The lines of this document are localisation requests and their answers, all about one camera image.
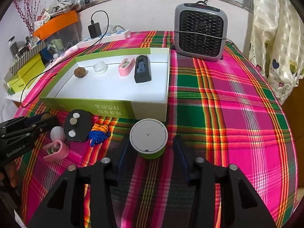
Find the storage box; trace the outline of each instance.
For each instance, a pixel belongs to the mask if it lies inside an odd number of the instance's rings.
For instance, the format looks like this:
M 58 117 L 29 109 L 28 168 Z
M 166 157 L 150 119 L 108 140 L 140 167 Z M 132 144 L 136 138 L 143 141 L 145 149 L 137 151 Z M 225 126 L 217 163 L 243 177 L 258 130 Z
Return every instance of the storage box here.
M 9 68 L 8 73 L 4 77 L 5 81 L 9 81 L 30 59 L 37 55 L 42 49 L 46 47 L 45 42 L 41 41 L 40 44 L 26 52 L 20 59 L 18 59 L 13 66 Z
M 119 75 L 118 65 L 126 58 L 147 55 L 152 80 L 136 83 L 134 69 L 128 76 Z M 104 61 L 108 69 L 97 75 L 93 65 Z M 74 76 L 84 67 L 83 78 Z M 132 48 L 93 53 L 70 61 L 40 95 L 49 109 L 82 109 L 98 116 L 127 119 L 153 118 L 166 121 L 170 74 L 169 48 Z
M 51 55 L 61 55 L 80 41 L 76 28 L 77 21 L 77 13 L 73 10 L 51 19 L 33 35 L 45 41 Z
M 40 54 L 36 54 L 32 59 L 30 59 L 9 81 L 9 86 L 13 91 L 20 92 L 24 89 L 26 84 L 36 75 L 41 74 L 45 69 L 43 62 L 41 61 Z M 31 84 L 35 81 L 33 79 L 26 87 L 29 88 Z

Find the walnut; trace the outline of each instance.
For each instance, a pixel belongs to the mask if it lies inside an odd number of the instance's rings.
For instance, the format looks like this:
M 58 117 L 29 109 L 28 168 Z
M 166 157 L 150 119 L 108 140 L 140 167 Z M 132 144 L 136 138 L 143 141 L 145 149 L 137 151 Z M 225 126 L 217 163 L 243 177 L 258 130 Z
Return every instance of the walnut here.
M 86 74 L 86 70 L 85 68 L 81 68 L 81 67 L 78 67 L 74 70 L 74 75 L 77 77 L 77 78 L 82 78 L 84 77 Z

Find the yellow box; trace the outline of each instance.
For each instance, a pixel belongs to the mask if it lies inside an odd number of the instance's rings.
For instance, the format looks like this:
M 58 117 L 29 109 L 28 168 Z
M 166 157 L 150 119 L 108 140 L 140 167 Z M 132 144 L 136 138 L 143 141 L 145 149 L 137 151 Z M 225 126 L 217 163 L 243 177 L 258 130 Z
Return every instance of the yellow box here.
M 9 81 L 9 86 L 14 92 L 20 92 L 24 89 L 25 85 L 36 75 L 41 74 L 45 69 L 41 60 L 40 54 L 36 54 L 31 60 L 29 60 Z M 35 81 L 33 79 L 26 87 L 28 89 Z

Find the ping pong ball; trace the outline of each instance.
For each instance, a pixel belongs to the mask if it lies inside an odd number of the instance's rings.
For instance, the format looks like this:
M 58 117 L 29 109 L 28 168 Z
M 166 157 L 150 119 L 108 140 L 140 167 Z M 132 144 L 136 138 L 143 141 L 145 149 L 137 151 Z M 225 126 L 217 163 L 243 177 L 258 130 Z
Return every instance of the ping pong ball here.
M 53 129 L 51 130 L 50 136 L 51 136 L 52 141 L 61 140 L 62 142 L 64 142 L 66 139 L 66 137 L 64 135 L 64 130 L 60 126 L 53 127 Z

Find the pink phone case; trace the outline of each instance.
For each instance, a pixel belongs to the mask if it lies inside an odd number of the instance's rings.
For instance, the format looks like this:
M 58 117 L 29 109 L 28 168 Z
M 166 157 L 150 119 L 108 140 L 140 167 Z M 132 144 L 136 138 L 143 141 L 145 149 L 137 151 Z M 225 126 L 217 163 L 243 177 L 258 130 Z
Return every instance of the pink phone case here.
M 55 140 L 55 141 L 45 145 L 43 147 L 43 149 L 47 152 L 47 150 L 49 148 L 52 148 L 56 144 L 60 145 L 59 150 L 57 152 L 54 152 L 54 153 L 50 154 L 50 155 L 44 156 L 43 157 L 44 161 L 54 162 L 54 161 L 57 161 L 57 160 L 60 160 L 60 159 L 64 159 L 69 155 L 69 153 L 70 153 L 69 147 L 66 144 L 64 144 L 61 140 Z
M 135 66 L 135 58 L 132 60 L 129 60 L 128 58 L 125 58 L 121 64 L 118 65 L 118 71 L 120 76 L 127 76 L 131 73 L 132 69 Z

